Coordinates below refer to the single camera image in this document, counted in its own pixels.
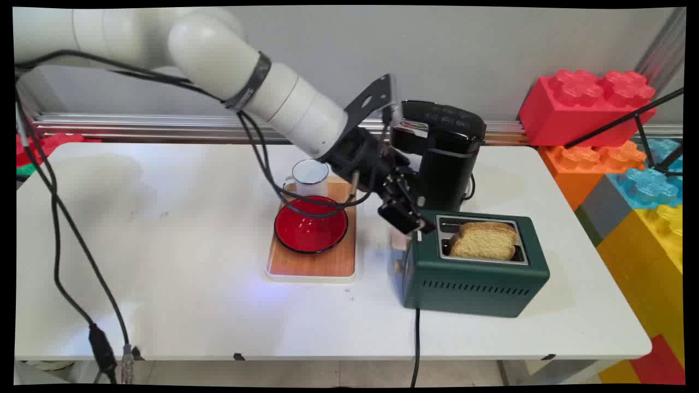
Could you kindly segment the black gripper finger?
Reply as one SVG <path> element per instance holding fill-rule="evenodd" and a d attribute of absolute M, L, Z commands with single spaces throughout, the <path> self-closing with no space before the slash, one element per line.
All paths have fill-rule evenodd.
<path fill-rule="evenodd" d="M 422 212 L 405 198 L 384 200 L 377 213 L 405 235 L 426 228 L 426 219 Z"/>
<path fill-rule="evenodd" d="M 418 215 L 419 176 L 408 166 L 382 167 L 382 213 Z"/>

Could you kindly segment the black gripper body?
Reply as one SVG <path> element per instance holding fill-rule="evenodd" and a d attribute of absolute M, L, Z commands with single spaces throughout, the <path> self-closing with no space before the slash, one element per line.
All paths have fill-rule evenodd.
<path fill-rule="evenodd" d="M 386 178 L 395 168 L 409 167 L 404 154 L 380 142 L 362 127 L 356 127 L 342 138 L 319 161 L 330 166 L 335 175 L 347 182 L 359 173 L 358 188 L 369 193 L 384 192 Z"/>

